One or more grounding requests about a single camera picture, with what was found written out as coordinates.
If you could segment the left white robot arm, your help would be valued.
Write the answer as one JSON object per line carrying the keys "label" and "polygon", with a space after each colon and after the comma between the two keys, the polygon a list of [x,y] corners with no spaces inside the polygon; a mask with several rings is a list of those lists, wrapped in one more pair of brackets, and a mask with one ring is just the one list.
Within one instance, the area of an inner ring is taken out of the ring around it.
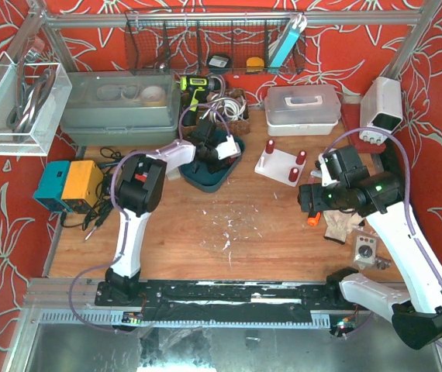
{"label": "left white robot arm", "polygon": [[139,295],[140,251],[152,212],[159,205],[166,174],[190,164],[199,155],[224,160],[237,144],[230,132],[215,139],[216,125],[201,121],[185,139],[151,151],[133,151],[118,163],[112,176],[110,197],[119,211],[119,235],[113,261],[105,272],[105,284],[114,295],[134,300]]}

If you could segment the teal plastic tray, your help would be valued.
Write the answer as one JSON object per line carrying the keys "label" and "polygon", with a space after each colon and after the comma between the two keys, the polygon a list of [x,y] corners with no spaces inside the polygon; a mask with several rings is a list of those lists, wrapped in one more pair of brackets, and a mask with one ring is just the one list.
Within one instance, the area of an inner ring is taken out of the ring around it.
{"label": "teal plastic tray", "polygon": [[244,141],[239,136],[234,136],[233,138],[240,148],[241,155],[230,160],[225,167],[217,172],[209,173],[207,164],[196,160],[190,164],[184,164],[179,167],[181,176],[188,184],[200,191],[205,193],[218,191],[242,160],[246,148]]}

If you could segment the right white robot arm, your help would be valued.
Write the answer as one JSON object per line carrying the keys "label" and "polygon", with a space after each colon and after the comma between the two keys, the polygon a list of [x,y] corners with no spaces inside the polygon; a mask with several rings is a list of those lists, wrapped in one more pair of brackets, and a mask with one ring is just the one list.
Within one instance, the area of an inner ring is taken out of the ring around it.
{"label": "right white robot arm", "polygon": [[371,175],[353,146],[319,155],[316,166],[322,180],[300,185],[301,210],[357,212],[379,235],[406,285],[394,290],[345,267],[326,278],[331,300],[380,315],[414,350],[442,338],[442,266],[417,225],[407,183],[388,171]]}

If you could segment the large red spring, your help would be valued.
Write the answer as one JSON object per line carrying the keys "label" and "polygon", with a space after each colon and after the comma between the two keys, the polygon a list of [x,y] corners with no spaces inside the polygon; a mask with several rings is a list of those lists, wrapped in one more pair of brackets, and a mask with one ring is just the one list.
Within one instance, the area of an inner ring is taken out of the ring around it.
{"label": "large red spring", "polygon": [[301,150],[295,159],[295,163],[298,165],[303,165],[306,161],[306,151]]}
{"label": "large red spring", "polygon": [[274,151],[275,151],[275,141],[273,139],[270,139],[266,144],[265,153],[273,154]]}

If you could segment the small red spring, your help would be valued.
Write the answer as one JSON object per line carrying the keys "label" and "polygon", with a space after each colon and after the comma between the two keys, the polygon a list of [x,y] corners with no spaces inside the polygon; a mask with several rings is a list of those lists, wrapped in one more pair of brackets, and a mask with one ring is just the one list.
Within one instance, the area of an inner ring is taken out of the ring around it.
{"label": "small red spring", "polygon": [[297,167],[293,167],[288,174],[288,180],[291,183],[294,183],[298,179],[299,179],[299,169]]}

